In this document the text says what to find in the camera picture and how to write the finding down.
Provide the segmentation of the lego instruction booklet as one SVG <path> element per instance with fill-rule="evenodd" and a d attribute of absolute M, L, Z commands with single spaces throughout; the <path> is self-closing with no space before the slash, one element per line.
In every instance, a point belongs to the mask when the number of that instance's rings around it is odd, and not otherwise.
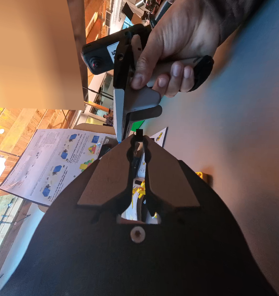
<path fill-rule="evenodd" d="M 167 135 L 168 127 L 165 127 L 161 131 L 157 132 L 156 134 L 150 136 L 151 139 L 154 140 L 155 143 L 157 143 L 162 148 L 164 147 L 166 135 Z"/>

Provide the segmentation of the green flat object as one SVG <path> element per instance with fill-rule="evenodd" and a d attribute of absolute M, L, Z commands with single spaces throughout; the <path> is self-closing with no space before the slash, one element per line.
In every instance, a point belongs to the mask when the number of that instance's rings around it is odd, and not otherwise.
<path fill-rule="evenodd" d="M 145 120 L 134 122 L 131 126 L 128 136 L 130 136 L 131 134 L 135 134 L 137 129 L 142 129 L 142 124 L 144 123 L 144 121 Z"/>

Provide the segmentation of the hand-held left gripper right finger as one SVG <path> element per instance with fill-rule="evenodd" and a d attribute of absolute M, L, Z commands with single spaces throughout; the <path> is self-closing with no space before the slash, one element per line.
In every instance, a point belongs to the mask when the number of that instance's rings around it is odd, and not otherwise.
<path fill-rule="evenodd" d="M 177 158 L 148 136 L 143 137 L 145 152 L 146 206 L 151 215 L 200 207 L 195 193 Z"/>

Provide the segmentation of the person's right hand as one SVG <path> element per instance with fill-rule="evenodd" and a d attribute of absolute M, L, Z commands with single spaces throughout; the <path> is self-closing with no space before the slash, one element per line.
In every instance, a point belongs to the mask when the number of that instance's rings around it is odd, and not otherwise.
<path fill-rule="evenodd" d="M 153 90 L 161 96 L 174 97 L 194 86 L 193 68 L 180 61 L 210 55 L 220 39 L 219 24 L 205 1 L 175 1 L 152 29 L 137 64 L 131 87 L 147 85 L 160 60 L 174 61 L 169 73 L 159 74 Z"/>

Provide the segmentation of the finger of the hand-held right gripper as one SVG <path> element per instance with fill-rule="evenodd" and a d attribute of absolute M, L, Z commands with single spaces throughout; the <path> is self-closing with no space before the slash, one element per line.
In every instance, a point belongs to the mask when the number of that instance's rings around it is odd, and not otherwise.
<path fill-rule="evenodd" d="M 124 138 L 126 139 L 129 136 L 133 123 L 151 118 L 156 118 L 159 117 L 161 114 L 162 107 L 160 105 L 148 109 L 142 109 L 127 113 L 124 124 Z"/>
<path fill-rule="evenodd" d="M 127 113 L 148 109 L 160 105 L 161 95 L 151 88 L 132 90 L 130 88 L 114 89 L 113 126 L 116 138 L 122 142 L 124 138 L 124 124 Z"/>

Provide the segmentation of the printed instruction sheet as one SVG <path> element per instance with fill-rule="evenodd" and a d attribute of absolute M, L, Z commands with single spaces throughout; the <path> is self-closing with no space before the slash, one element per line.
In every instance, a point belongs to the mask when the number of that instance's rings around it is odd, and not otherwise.
<path fill-rule="evenodd" d="M 94 161 L 118 144 L 115 135 L 78 129 L 38 129 L 0 190 L 49 207 Z"/>

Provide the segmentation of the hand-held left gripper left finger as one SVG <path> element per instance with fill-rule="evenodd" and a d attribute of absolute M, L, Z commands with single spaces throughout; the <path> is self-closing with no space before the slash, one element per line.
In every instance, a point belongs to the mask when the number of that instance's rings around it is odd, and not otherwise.
<path fill-rule="evenodd" d="M 78 206 L 115 215 L 121 215 L 130 206 L 135 140 L 135 135 L 129 136 L 99 160 Z"/>

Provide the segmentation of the yellow lego model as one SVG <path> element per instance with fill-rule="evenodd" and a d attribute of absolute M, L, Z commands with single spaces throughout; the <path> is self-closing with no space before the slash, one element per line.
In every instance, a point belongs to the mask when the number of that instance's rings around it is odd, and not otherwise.
<path fill-rule="evenodd" d="M 145 194 L 145 181 L 135 179 L 132 189 L 132 198 L 141 199 Z"/>

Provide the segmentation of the person's right forearm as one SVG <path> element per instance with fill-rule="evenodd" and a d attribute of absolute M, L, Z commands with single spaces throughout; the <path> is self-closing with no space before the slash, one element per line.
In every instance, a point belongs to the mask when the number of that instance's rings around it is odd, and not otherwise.
<path fill-rule="evenodd" d="M 220 13 L 221 45 L 241 24 L 251 18 L 266 3 L 265 0 L 225 0 L 217 1 Z"/>

